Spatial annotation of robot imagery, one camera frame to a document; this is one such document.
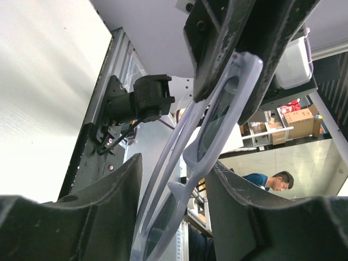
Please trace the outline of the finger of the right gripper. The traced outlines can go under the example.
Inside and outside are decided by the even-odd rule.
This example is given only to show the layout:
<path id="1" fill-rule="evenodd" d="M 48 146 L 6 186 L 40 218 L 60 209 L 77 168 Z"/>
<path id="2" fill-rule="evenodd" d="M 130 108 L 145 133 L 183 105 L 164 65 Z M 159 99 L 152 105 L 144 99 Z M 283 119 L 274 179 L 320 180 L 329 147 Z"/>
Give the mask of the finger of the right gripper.
<path id="1" fill-rule="evenodd" d="M 250 52 L 263 62 L 258 81 L 238 120 L 245 124 L 258 110 L 287 44 L 319 0 L 258 0 L 238 42 L 238 52 Z"/>
<path id="2" fill-rule="evenodd" d="M 252 1 L 196 1 L 183 32 L 194 66 L 193 100 L 207 99 L 236 48 Z"/>

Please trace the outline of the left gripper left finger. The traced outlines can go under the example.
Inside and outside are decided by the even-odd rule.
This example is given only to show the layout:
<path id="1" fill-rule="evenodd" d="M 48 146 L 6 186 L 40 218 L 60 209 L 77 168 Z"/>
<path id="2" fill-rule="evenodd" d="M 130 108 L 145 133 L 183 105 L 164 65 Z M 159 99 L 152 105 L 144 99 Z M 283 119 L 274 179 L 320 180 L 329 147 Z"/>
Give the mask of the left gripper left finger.
<path id="1" fill-rule="evenodd" d="M 56 202 L 1 197 L 1 260 L 129 260 L 142 177 L 137 153 Z"/>

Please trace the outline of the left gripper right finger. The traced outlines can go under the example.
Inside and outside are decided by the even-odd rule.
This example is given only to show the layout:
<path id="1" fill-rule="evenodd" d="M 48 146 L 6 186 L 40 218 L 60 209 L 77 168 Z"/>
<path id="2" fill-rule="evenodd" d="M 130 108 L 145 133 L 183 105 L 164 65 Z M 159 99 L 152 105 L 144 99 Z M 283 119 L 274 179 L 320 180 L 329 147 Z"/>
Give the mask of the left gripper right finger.
<path id="1" fill-rule="evenodd" d="M 289 200 L 216 163 L 206 177 L 217 260 L 347 260 L 347 198 Z"/>

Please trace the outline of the white frame sunglasses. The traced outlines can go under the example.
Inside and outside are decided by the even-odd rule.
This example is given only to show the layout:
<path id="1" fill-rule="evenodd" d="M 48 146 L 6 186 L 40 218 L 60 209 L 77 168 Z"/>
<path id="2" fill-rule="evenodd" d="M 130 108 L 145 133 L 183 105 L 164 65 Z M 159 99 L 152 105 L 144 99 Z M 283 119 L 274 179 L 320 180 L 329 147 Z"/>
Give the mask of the white frame sunglasses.
<path id="1" fill-rule="evenodd" d="M 183 220 L 196 184 L 213 168 L 263 68 L 257 55 L 233 53 L 212 93 L 190 102 L 145 189 L 131 260 L 159 260 Z"/>

